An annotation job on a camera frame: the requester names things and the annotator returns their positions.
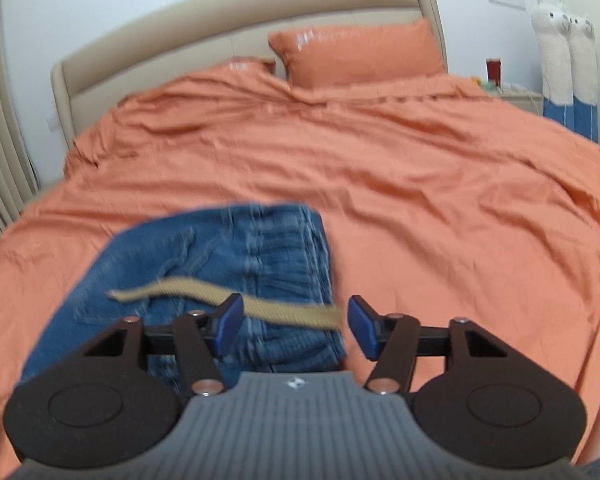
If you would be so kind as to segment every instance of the metal bolt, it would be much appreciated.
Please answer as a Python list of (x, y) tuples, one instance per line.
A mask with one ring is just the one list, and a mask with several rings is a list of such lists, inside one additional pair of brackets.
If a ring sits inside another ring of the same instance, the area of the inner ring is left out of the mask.
[(371, 379), (366, 387), (375, 394), (387, 395), (397, 392), (400, 389), (400, 384), (389, 377), (378, 377), (377, 379)]
[(224, 384), (215, 379), (200, 379), (191, 385), (191, 391), (196, 395), (211, 397), (224, 390)]

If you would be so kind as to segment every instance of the woven strap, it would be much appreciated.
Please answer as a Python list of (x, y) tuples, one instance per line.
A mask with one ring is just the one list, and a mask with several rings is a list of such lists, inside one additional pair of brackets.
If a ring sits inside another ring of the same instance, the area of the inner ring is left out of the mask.
[[(165, 278), (138, 288), (109, 290), (107, 297), (120, 303), (154, 298), (156, 296), (183, 296), (213, 306), (220, 305), (233, 291), (196, 278)], [(261, 300), (242, 294), (244, 313), (269, 323), (302, 326), (326, 330), (340, 329), (340, 309), (332, 304), (284, 303)]]

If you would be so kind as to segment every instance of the white alpaca plush toy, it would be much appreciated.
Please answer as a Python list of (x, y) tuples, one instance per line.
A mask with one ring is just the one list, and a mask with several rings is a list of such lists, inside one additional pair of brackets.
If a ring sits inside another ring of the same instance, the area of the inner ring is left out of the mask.
[(544, 116), (573, 130), (573, 81), (567, 37), (571, 22), (561, 8), (543, 3), (531, 10), (542, 61)]
[(570, 15), (571, 77), (575, 131), (598, 142), (598, 59), (593, 23)]

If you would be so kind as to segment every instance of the orange bedsheet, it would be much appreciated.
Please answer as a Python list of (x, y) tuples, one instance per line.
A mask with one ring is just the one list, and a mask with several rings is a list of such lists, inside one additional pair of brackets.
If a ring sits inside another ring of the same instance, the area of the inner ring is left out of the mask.
[[(291, 89), (229, 68), (130, 97), (0, 240), (0, 416), (27, 353), (117, 232), (183, 210), (304, 201), (339, 304), (476, 320), (600, 402), (600, 148), (452, 76)], [(371, 368), (346, 332), (347, 367)], [(414, 386), (439, 373), (418, 366)], [(0, 423), (0, 478), (17, 464)]]

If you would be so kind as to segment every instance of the red cup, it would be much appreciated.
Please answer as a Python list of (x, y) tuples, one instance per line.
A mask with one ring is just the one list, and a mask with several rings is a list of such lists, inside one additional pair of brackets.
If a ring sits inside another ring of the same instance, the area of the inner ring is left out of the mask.
[(488, 59), (487, 60), (487, 78), (489, 81), (493, 81), (495, 85), (500, 88), (502, 82), (502, 63), (499, 59)]

